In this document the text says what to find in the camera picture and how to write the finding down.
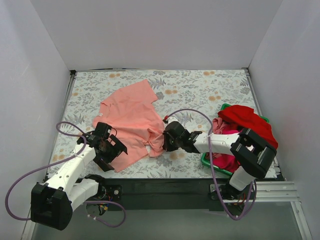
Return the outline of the salmon pink t shirt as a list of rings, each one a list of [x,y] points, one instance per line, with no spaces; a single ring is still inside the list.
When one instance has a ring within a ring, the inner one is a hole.
[[[99,114],[93,119],[95,128],[99,122],[112,126],[112,133],[126,146],[109,164],[115,172],[149,156],[157,158],[164,150],[164,123],[153,103],[158,97],[148,80],[122,87],[100,103]]]

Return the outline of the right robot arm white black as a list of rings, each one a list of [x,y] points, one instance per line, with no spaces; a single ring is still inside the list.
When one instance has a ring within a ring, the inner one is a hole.
[[[187,153],[208,152],[234,156],[240,166],[226,184],[227,195],[237,199],[255,179],[264,179],[276,157],[277,150],[250,128],[239,133],[207,134],[200,131],[189,132],[174,117],[164,121],[163,132],[166,152],[179,148]]]

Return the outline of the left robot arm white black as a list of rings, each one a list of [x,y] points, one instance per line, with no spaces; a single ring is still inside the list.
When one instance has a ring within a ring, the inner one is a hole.
[[[118,205],[122,186],[108,184],[97,174],[80,177],[90,163],[103,171],[109,163],[127,147],[112,134],[112,127],[99,122],[95,130],[83,133],[74,146],[71,159],[46,182],[36,184],[31,191],[31,221],[57,230],[64,230],[72,219],[73,212],[82,204],[98,206],[103,215],[110,204]]]

